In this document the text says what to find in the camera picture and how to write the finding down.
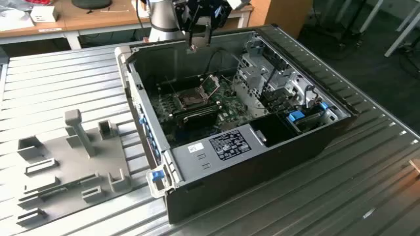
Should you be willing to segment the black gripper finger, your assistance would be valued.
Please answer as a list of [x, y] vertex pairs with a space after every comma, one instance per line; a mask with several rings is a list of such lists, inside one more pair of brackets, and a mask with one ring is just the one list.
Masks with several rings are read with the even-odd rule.
[[210, 44], [210, 35], [212, 35], [212, 26], [210, 26], [210, 21], [209, 21], [206, 22], [206, 25], [205, 25], [204, 46], [208, 46]]
[[194, 43], [194, 36], [198, 34], [197, 18], [189, 16], [185, 21], [185, 42], [188, 44], [188, 50], [196, 52], [197, 47]]

